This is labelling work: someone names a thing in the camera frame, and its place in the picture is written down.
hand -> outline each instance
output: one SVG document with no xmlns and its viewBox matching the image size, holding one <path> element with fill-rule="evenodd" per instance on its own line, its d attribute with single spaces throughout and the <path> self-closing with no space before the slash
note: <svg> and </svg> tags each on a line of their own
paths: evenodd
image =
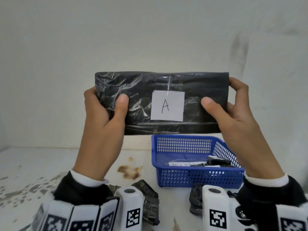
<svg viewBox="0 0 308 231">
<path fill-rule="evenodd" d="M 248 85 L 230 78 L 236 91 L 235 104 L 228 103 L 228 113 L 211 98 L 201 100 L 203 108 L 218 122 L 228 148 L 249 177 L 275 179 L 284 175 L 249 107 Z"/>
<path fill-rule="evenodd" d="M 94 180 L 103 181 L 123 145 L 128 96 L 121 94 L 118 97 L 111 120 L 96 97 L 95 87 L 86 90 L 84 98 L 86 122 L 73 170 Z"/>
</svg>

blue plastic basket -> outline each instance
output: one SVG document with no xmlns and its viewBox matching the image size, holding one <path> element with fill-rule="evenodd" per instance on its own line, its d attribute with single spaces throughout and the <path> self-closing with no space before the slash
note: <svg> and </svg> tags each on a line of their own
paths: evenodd
<svg viewBox="0 0 308 231">
<path fill-rule="evenodd" d="M 232 167 L 169 166 L 176 159 L 206 161 L 209 155 L 231 160 Z M 224 141 L 213 136 L 152 135 L 152 165 L 160 187 L 193 187 L 194 184 L 240 188 L 244 169 Z"/>
</svg>

white table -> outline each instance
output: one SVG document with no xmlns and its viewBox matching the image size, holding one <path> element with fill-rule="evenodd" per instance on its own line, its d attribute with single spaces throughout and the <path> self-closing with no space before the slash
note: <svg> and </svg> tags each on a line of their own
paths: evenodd
<svg viewBox="0 0 308 231">
<path fill-rule="evenodd" d="M 10 148 L 0 153 L 0 230 L 18 231 L 30 224 L 44 194 L 56 188 L 74 165 L 78 149 Z M 124 179 L 119 166 L 142 167 L 135 181 Z M 108 172 L 112 185 L 130 186 L 144 179 L 160 199 L 160 224 L 143 222 L 143 230 L 172 230 L 174 220 L 181 231 L 203 230 L 202 218 L 189 212 L 190 188 L 160 188 L 150 151 L 122 150 Z"/>
</svg>

gray button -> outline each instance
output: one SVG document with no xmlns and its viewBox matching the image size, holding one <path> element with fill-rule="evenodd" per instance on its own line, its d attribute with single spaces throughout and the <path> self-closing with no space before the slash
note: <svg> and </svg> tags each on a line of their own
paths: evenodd
<svg viewBox="0 0 308 231">
<path fill-rule="evenodd" d="M 220 194 L 221 193 L 220 190 L 217 190 L 217 189 L 214 189 L 214 188 L 210 188 L 209 191 L 212 192 L 212 193 L 216 193 L 216 194 Z"/>
<path fill-rule="evenodd" d="M 131 193 L 135 193 L 136 191 L 134 189 L 126 189 L 126 190 L 124 190 L 124 192 L 131 194 Z"/>
</svg>

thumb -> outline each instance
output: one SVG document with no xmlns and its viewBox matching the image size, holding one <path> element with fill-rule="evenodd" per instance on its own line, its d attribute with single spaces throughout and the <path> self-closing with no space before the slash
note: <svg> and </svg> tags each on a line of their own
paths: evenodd
<svg viewBox="0 0 308 231">
<path fill-rule="evenodd" d="M 113 119 L 124 121 L 128 110 L 128 96 L 121 94 L 115 104 L 115 114 Z"/>
<path fill-rule="evenodd" d="M 232 119 L 220 104 L 214 102 L 210 97 L 203 97 L 201 100 L 202 107 L 208 112 L 213 118 L 216 119 L 219 126 L 222 126 Z"/>
</svg>

